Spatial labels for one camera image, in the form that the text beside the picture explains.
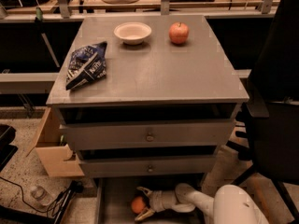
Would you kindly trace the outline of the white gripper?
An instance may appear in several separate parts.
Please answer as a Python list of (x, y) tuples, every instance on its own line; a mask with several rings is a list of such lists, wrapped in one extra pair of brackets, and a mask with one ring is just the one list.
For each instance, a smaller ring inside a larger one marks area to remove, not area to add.
[(137, 187), (137, 190), (142, 191), (149, 198), (149, 207), (146, 207), (135, 217), (135, 221), (143, 221), (151, 217), (155, 212), (163, 212), (165, 210), (177, 210), (178, 200), (173, 190), (155, 190), (152, 191), (145, 187)]

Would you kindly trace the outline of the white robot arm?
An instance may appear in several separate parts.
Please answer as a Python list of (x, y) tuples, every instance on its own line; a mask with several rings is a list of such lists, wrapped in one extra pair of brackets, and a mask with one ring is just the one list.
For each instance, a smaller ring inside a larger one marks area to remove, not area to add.
[(235, 185), (222, 186), (215, 197), (187, 183), (177, 184), (174, 190), (137, 189), (143, 196), (137, 196), (131, 202), (131, 210), (136, 214), (135, 221), (142, 221), (165, 210), (189, 213), (199, 209), (212, 218), (214, 224), (269, 224), (251, 197)]

